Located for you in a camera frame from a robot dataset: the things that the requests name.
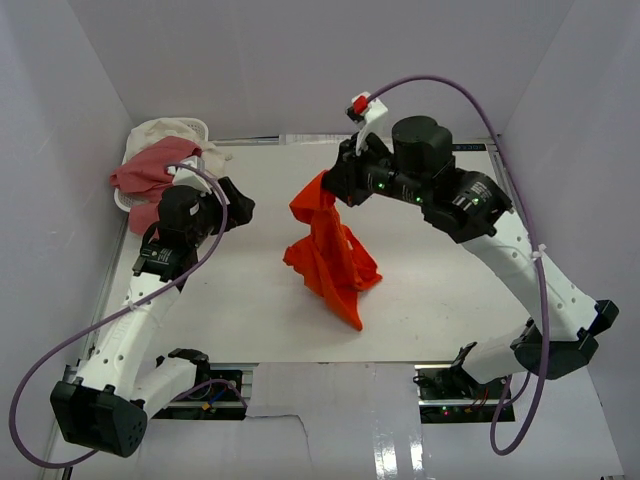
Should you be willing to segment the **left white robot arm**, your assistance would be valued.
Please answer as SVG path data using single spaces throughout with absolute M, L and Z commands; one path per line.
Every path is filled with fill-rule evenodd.
M 202 264 L 198 247 L 248 224 L 255 203 L 230 178 L 210 187 L 167 188 L 157 220 L 142 237 L 123 301 L 124 313 L 109 324 L 91 358 L 71 381 L 58 382 L 50 402 L 64 439 L 127 458 L 139 447 L 147 423 L 184 393 L 199 399 L 211 387 L 207 355 L 176 349 L 145 378 L 137 377 L 151 339 L 186 284 L 186 272 Z

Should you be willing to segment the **pink t-shirt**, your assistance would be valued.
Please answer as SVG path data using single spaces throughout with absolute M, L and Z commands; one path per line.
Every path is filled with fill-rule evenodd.
M 202 150 L 196 143 L 168 136 L 142 150 L 111 173 L 109 183 L 112 187 L 119 189 L 121 193 L 145 200 L 145 203 L 133 206 L 129 212 L 131 232 L 143 235 L 158 221 L 157 207 L 162 193 L 173 181 L 173 176 L 167 172 L 167 166 L 201 153 Z

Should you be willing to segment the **orange t-shirt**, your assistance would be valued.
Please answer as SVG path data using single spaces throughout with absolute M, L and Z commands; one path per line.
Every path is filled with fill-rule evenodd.
M 342 223 L 336 196 L 322 186 L 319 173 L 290 202 L 293 217 L 309 234 L 286 248 L 283 262 L 303 277 L 331 312 L 357 331 L 363 329 L 359 294 L 383 279 L 378 265 L 351 229 Z

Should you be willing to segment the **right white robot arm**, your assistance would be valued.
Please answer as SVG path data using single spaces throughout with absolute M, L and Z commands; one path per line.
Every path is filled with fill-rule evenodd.
M 487 385 L 529 372 L 555 380 L 589 364 L 619 314 L 579 290 L 531 245 L 507 194 L 487 175 L 457 167 L 451 132 L 427 116 L 398 121 L 391 148 L 374 133 L 339 146 L 322 186 L 350 207 L 378 194 L 416 205 L 424 220 L 481 260 L 529 314 L 523 328 L 460 349 L 427 386 L 440 397 L 477 397 Z

